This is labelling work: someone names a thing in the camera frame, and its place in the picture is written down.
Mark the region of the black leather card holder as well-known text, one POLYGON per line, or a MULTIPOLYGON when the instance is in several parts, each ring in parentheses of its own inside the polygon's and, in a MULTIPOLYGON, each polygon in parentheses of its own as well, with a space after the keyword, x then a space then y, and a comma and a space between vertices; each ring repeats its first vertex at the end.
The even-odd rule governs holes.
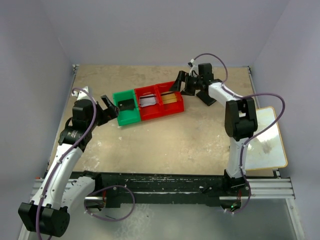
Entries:
POLYGON ((211 106, 212 104, 214 104, 217 100, 210 97, 209 94, 205 91, 199 91, 196 96, 203 102, 205 103, 207 106, 211 106))

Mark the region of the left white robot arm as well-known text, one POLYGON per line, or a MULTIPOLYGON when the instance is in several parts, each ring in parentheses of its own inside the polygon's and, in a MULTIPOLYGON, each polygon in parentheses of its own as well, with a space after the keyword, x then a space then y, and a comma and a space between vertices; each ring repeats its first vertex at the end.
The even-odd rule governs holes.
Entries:
POLYGON ((103 191, 101 175, 93 172, 84 173, 66 189, 76 163, 92 139, 92 131, 119 115, 118 107, 106 95, 101 99, 106 109, 83 91, 74 102, 72 117, 60 133, 49 171, 30 202, 23 202, 18 208, 18 215, 28 231, 61 237, 70 223, 71 213, 85 196, 98 196, 103 191))

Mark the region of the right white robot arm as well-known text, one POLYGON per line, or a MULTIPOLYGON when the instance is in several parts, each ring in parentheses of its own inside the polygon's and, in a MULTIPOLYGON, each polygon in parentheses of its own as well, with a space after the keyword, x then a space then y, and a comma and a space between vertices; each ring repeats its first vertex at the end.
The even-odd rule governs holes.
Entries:
POLYGON ((179 71, 170 91, 197 96, 207 106, 218 102, 224 107, 224 129, 230 139, 230 150, 224 173, 228 180, 222 183, 222 190, 226 195, 233 196, 240 190, 240 184, 245 182, 247 141, 258 129, 255 101, 250 96, 236 94, 223 81, 215 79, 210 63, 199 64, 197 70, 195 75, 179 71))

